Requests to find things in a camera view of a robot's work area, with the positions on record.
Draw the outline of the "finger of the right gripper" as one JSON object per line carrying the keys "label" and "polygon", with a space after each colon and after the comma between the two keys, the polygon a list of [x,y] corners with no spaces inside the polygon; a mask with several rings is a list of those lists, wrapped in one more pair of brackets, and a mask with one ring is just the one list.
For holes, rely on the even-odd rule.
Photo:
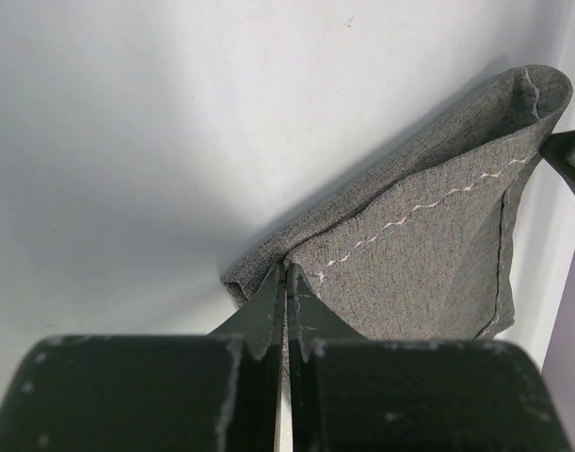
{"label": "finger of the right gripper", "polygon": [[575,196],[575,130],[552,134],[540,149],[540,154]]}

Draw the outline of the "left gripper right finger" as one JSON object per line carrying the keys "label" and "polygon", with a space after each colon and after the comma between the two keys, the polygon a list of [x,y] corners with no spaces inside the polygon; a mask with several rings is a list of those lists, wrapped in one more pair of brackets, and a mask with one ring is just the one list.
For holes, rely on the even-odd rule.
{"label": "left gripper right finger", "polygon": [[494,340],[362,337],[287,270],[297,451],[568,451],[531,358]]}

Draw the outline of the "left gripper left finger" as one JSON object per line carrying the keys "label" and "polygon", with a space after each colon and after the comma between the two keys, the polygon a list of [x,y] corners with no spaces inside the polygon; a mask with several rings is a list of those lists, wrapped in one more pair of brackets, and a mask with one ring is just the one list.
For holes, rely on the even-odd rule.
{"label": "left gripper left finger", "polygon": [[0,451],[275,451],[286,271],[206,335],[58,335],[21,360]]}

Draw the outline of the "grey cloth napkin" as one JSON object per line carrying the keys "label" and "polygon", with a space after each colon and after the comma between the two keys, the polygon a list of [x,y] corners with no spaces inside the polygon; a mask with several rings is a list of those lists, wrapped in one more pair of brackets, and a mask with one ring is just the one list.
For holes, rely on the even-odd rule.
{"label": "grey cloth napkin", "polygon": [[224,284],[245,303],[282,261],[367,338],[494,337],[515,317],[520,198],[572,93],[550,66],[494,76],[272,234]]}

